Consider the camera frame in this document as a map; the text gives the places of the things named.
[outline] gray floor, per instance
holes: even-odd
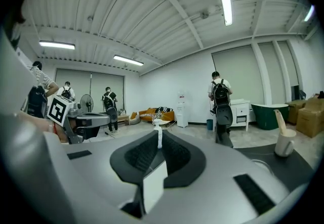
[[[85,142],[122,138],[124,136],[153,129],[153,125],[148,122],[140,122],[139,124],[132,126],[124,126],[123,124],[119,124],[118,128],[120,129],[120,132],[113,134],[112,137],[107,136],[104,133],[104,130],[101,129],[97,137],[91,138],[89,141]],[[287,128],[295,129],[295,127],[292,125],[288,125]],[[203,125],[189,125],[186,128],[181,128],[175,123],[173,126],[167,129],[172,133],[180,132],[186,135],[194,136],[198,139],[206,139],[208,142],[214,142],[215,138],[215,133],[207,130],[207,127]],[[248,148],[274,144],[277,141],[278,133],[278,129],[262,130],[256,125],[250,124],[248,132],[245,131],[245,127],[232,127],[230,138],[235,148]],[[302,133],[297,132],[294,142],[295,150],[309,163],[313,169],[315,169],[323,155],[324,131],[313,138],[309,138]]]

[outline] white shirt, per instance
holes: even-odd
[[[57,95],[60,96],[64,90],[69,90],[69,88],[70,88],[69,86],[60,87],[60,89],[57,91]],[[75,100],[75,93],[73,89],[70,89],[70,94],[71,94],[71,98]]]
[[[27,68],[36,77],[37,85],[41,85],[44,89],[49,89],[50,84],[54,82],[53,80],[51,80],[37,67],[27,66]]]
[[[216,84],[220,84],[222,82],[222,78],[216,78],[216,79],[214,79],[214,82]],[[231,85],[229,84],[229,82],[226,79],[224,79],[223,84],[226,85],[228,89],[231,88]],[[214,84],[212,84],[212,82],[210,82],[208,85],[208,93],[213,92],[213,87],[214,87]]]

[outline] white cup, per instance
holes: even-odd
[[[296,136],[296,132],[287,129],[285,135],[279,133],[277,144],[275,145],[275,153],[280,157],[288,157],[294,150],[294,141],[292,138]]]

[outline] green bathtub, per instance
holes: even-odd
[[[278,122],[275,117],[274,109],[278,109],[286,121],[289,113],[289,106],[286,104],[277,105],[255,105],[252,104],[252,109],[255,114],[255,119],[261,129],[277,129]]]

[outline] stand fan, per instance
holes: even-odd
[[[93,110],[93,99],[90,95],[86,94],[81,97],[80,100],[81,109],[84,112],[91,113]]]

